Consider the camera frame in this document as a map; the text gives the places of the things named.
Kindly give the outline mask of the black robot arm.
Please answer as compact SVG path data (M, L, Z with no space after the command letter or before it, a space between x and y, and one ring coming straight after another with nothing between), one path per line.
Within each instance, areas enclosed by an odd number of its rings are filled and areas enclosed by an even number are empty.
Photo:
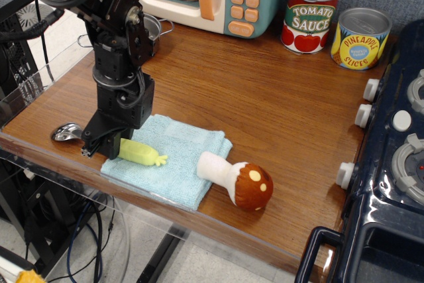
M82 153L118 157L121 139L130 139L152 112L154 80L141 70L152 57L153 44L144 25L139 0L41 0L54 7L24 32L3 32L1 42L40 36L65 10L85 21L93 46L97 111L82 131Z

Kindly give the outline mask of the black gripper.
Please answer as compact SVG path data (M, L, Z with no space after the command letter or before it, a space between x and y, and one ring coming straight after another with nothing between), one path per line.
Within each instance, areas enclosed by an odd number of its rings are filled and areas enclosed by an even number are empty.
M137 70L120 80L93 71L97 84L97 111L85 126L81 154L99 154L114 160L119 155L121 138L130 139L152 112L155 82Z

